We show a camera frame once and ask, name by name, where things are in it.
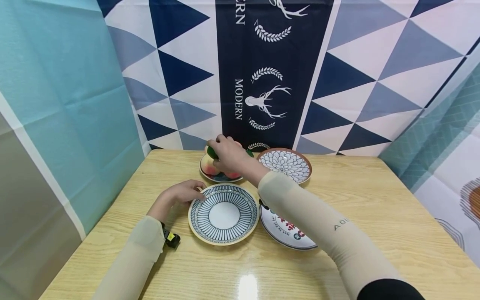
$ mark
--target plate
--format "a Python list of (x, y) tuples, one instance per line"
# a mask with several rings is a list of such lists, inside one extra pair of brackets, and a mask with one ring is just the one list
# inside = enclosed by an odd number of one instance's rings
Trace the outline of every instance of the plate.
[(289, 176), (298, 184), (304, 183), (312, 175), (312, 165), (305, 156), (297, 151), (272, 148), (261, 152), (257, 159), (265, 167)]
[(193, 233), (215, 246), (228, 246), (249, 236), (257, 226), (259, 208), (252, 194), (235, 184), (215, 184), (202, 191), (188, 211)]
[(202, 159), (200, 158), (200, 161), (198, 162), (198, 169), (200, 170), (200, 174), (202, 174), (204, 177), (206, 177), (207, 179), (213, 181), (213, 182), (217, 182), (217, 183), (233, 183), (233, 182), (237, 182), (237, 181), (240, 181), (243, 179), (242, 176), (238, 177), (238, 178), (234, 178), (234, 179), (230, 179), (228, 178), (223, 172), (220, 172), (218, 173), (217, 175), (208, 175), (208, 174), (205, 174), (203, 171), (202, 171), (202, 168), (200, 167), (200, 162), (202, 161)]
[(260, 205), (260, 220), (265, 231), (277, 242), (295, 250), (311, 250), (318, 246), (292, 223), (280, 218), (271, 209)]

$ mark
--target peach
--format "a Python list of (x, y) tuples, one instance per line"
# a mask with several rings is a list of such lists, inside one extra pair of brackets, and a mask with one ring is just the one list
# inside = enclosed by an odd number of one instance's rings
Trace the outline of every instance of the peach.
[(240, 177), (240, 174), (239, 173), (225, 173), (225, 176), (227, 176), (230, 179), (235, 179), (235, 178)]
[(213, 158), (204, 155), (200, 160), (200, 168), (207, 175), (218, 175), (220, 171), (213, 165)]

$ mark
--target wrist strap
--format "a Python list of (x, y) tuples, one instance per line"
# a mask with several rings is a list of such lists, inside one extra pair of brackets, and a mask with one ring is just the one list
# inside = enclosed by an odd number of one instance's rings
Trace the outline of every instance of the wrist strap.
[(165, 224), (163, 222), (160, 222), (162, 224), (162, 229), (163, 229), (163, 237), (165, 238), (165, 244), (167, 244), (168, 247), (176, 249), (180, 243), (180, 236), (175, 233), (171, 233), (168, 231), (165, 227)]

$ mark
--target wooden table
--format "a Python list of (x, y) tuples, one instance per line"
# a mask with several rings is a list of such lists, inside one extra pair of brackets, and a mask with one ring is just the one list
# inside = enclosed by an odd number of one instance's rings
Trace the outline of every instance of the wooden table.
[[(198, 170), (202, 155), (152, 151), (41, 299), (90, 299), (157, 195), (183, 180), (205, 181)], [(480, 270), (385, 163), (374, 157), (307, 158), (313, 174), (304, 188), (364, 230), (426, 299), (479, 299)], [(258, 198), (251, 184), (240, 185)], [(348, 299), (335, 264), (323, 251), (288, 249), (271, 239), (260, 222), (238, 244), (210, 246), (192, 234), (187, 212), (187, 207), (172, 210), (168, 226), (182, 242), (176, 251), (164, 248), (144, 300)]]

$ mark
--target teal fabric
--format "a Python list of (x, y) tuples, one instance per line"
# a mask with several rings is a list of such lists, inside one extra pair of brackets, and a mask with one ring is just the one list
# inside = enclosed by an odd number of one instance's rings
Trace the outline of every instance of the teal fabric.
[(88, 233), (144, 159), (96, 0), (0, 0), (0, 90)]
[(480, 65), (379, 157), (415, 192), (480, 123)]

